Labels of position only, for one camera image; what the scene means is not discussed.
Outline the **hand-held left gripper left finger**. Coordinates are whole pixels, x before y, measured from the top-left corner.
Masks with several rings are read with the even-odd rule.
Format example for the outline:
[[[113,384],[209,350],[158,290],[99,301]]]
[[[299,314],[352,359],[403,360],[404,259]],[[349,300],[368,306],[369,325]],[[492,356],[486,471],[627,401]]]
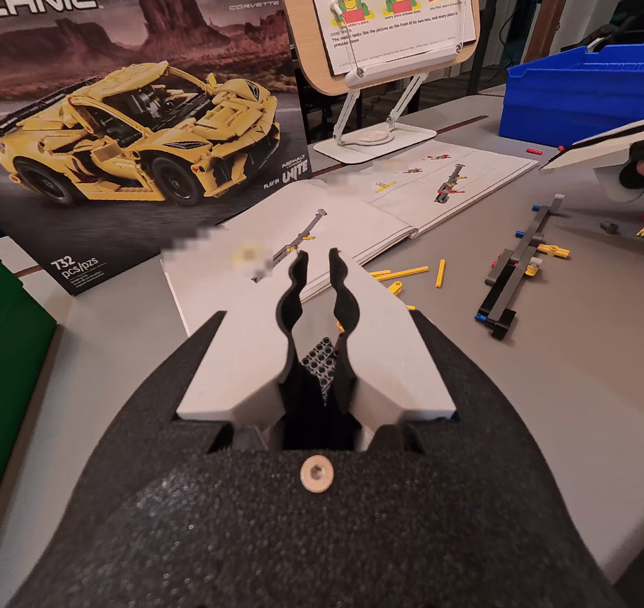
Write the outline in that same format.
[[[286,368],[290,331],[279,326],[278,304],[291,287],[301,304],[308,263],[307,252],[294,251],[262,281],[243,279],[176,409],[180,419],[227,421],[236,429],[265,432],[282,418],[278,379]]]

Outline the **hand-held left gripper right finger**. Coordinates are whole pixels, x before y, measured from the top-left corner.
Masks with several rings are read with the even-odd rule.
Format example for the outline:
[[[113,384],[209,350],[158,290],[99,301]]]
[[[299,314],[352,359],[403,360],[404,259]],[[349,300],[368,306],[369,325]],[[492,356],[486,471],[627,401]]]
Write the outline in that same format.
[[[333,394],[341,413],[361,426],[358,450],[385,425],[450,419],[455,404],[419,332],[426,322],[350,255],[329,252],[334,314],[344,333],[337,346]]]

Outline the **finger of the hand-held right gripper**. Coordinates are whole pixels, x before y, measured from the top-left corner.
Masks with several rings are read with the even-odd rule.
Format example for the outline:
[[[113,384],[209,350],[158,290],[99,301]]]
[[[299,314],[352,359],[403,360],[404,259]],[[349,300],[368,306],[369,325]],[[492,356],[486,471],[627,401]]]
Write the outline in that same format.
[[[610,129],[578,141],[552,158],[541,172],[561,168],[607,168],[623,166],[631,158],[643,158],[643,129]]]
[[[643,120],[632,122],[624,126],[621,126],[619,128],[610,129],[601,134],[595,135],[593,137],[589,137],[582,141],[578,141],[572,144],[571,146],[590,146],[590,145],[602,143],[603,141],[607,141],[610,139],[626,137],[630,135],[639,135],[641,133],[643,133]]]

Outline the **white lego instruction booklet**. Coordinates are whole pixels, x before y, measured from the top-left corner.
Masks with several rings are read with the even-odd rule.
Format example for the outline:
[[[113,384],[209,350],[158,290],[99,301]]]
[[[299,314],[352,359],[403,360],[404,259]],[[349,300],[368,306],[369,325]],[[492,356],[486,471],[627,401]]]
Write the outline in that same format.
[[[536,164],[525,158],[430,141],[374,168],[292,182],[223,226],[203,229],[162,256],[181,320],[192,334],[243,301],[288,257],[309,255],[307,301],[330,285],[328,251],[364,265],[415,238]]]

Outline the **grey lego beam assembly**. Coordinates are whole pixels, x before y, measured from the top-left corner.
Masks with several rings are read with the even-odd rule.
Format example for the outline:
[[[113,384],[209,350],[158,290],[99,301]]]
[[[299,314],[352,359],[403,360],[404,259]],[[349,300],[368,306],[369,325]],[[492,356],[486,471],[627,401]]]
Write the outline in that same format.
[[[558,214],[564,199],[563,194],[556,194],[549,206],[534,205],[532,210],[536,215],[526,231],[515,233],[520,239],[518,246],[514,250],[503,250],[493,263],[485,280],[490,286],[489,294],[475,316],[476,321],[491,331],[492,338],[501,341],[507,334],[516,315],[516,312],[508,307],[509,302],[522,278],[535,276],[539,271],[542,258],[537,254],[569,258],[569,250],[543,241],[543,228],[549,217]]]

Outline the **yellow car lego box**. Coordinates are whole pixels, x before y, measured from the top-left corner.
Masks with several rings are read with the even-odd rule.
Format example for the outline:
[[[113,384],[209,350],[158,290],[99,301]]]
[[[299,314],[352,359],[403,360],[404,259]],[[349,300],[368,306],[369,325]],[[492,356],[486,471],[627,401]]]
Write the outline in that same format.
[[[1,230],[70,294],[311,176],[282,0],[1,0]]]

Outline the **blue plastic bin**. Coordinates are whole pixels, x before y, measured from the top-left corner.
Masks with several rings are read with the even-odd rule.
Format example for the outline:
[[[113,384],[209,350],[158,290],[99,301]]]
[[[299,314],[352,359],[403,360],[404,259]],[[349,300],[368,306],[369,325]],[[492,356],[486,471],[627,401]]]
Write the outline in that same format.
[[[545,146],[643,119],[643,44],[570,49],[509,69],[499,136]]]

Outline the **white cabinet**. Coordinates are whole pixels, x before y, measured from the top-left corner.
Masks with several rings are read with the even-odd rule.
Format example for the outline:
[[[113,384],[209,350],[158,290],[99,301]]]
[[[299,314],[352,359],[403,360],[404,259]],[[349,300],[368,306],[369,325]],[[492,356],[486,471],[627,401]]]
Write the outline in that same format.
[[[590,33],[608,24],[612,19],[619,0],[568,0],[569,44],[574,45]]]

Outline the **green plastic bin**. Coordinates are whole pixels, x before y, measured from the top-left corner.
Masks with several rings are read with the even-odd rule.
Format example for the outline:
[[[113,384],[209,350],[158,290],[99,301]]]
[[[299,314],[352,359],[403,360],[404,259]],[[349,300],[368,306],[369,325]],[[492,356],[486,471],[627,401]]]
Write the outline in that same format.
[[[55,319],[1,264],[1,475],[56,327]]]

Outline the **white document stand wooden board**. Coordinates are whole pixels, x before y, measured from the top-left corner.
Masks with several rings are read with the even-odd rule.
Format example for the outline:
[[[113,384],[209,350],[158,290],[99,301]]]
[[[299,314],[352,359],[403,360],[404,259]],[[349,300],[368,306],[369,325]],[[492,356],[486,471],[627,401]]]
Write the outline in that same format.
[[[317,143],[314,146],[317,152],[344,164],[360,164],[436,136],[433,130],[398,124],[397,121],[430,73],[462,63],[474,53],[480,34],[479,0],[473,3],[477,28],[474,42],[461,45],[459,49],[445,48],[410,56],[374,66],[367,71],[356,67],[339,75],[334,75],[330,68],[314,0],[284,0],[284,3],[300,67],[306,79],[322,94],[346,94],[332,137]],[[410,83],[385,122],[344,133],[362,90],[407,77],[411,78]]]

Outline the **wooden post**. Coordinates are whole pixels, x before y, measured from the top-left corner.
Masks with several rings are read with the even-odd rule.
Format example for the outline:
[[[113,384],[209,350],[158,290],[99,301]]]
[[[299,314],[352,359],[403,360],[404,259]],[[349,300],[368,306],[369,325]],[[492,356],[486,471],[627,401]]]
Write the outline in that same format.
[[[523,62],[527,63],[549,55],[559,19],[567,0],[542,0],[535,27],[527,45]]]

